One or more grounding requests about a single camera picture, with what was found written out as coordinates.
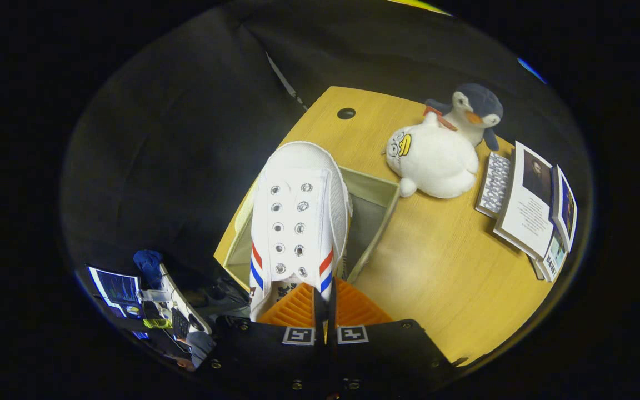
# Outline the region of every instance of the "canvas shoe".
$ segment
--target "canvas shoe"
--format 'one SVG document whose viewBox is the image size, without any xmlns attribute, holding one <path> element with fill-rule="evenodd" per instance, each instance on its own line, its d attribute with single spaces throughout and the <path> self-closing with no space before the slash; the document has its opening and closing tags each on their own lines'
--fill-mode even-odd
<svg viewBox="0 0 640 400">
<path fill-rule="evenodd" d="M 251 321 L 289 288 L 307 283 L 330 299 L 343 261 L 352 204 L 340 168 L 317 144 L 290 142 L 257 180 L 251 221 Z"/>
</svg>

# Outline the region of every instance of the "cardboard box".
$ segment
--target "cardboard box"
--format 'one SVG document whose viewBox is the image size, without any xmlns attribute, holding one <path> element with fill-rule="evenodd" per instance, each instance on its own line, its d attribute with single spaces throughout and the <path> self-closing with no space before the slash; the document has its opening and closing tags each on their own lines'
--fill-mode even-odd
<svg viewBox="0 0 640 400">
<path fill-rule="evenodd" d="M 399 184 L 340 167 L 353 204 L 353 217 L 347 241 L 345 262 L 336 276 L 353 283 L 369 261 L 382 233 L 389 225 L 399 200 Z M 241 286 L 248 288 L 251 262 L 251 207 L 244 205 L 236 220 L 236 237 L 223 264 Z"/>
</svg>

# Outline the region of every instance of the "monitor screen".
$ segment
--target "monitor screen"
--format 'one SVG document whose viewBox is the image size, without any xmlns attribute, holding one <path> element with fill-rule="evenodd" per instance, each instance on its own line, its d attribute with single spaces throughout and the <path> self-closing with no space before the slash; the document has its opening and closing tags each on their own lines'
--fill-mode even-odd
<svg viewBox="0 0 640 400">
<path fill-rule="evenodd" d="M 137 297 L 140 289 L 139 277 L 112 273 L 87 266 L 100 296 L 120 317 L 140 319 L 143 317 L 142 301 Z"/>
<path fill-rule="evenodd" d="M 137 331 L 130 331 L 132 332 L 133 335 L 135 335 L 135 337 L 137 337 L 137 339 L 149 339 L 149 335 L 147 334 L 147 332 L 137 332 Z"/>
</svg>

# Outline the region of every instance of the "blue cloth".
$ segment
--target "blue cloth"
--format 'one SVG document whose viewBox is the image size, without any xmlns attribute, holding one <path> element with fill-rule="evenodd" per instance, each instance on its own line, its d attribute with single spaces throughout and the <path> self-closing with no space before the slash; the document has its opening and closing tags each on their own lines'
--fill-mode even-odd
<svg viewBox="0 0 640 400">
<path fill-rule="evenodd" d="M 137 268 L 142 271 L 142 276 L 147 280 L 153 289 L 162 288 L 160 279 L 162 274 L 159 271 L 159 264 L 162 263 L 162 254 L 154 250 L 140 250 L 132 257 Z"/>
</svg>

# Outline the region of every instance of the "stuffed animal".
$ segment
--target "stuffed animal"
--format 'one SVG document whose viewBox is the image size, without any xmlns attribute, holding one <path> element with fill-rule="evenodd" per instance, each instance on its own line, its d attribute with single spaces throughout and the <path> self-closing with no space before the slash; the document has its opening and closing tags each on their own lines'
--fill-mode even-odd
<svg viewBox="0 0 640 400">
<path fill-rule="evenodd" d="M 428 99 L 425 104 L 441 112 L 473 146 L 485 139 L 488 149 L 494 152 L 498 150 L 493 127 L 503 118 L 503 104 L 493 92 L 480 84 L 466 83 L 456 89 L 452 104 L 443 104 L 434 99 Z"/>
<path fill-rule="evenodd" d="M 473 145 L 458 132 L 442 127 L 435 112 L 428 112 L 419 125 L 394 132 L 384 153 L 389 168 L 402 177 L 402 197 L 417 189 L 434 197 L 457 197 L 473 187 L 478 172 Z"/>
</svg>

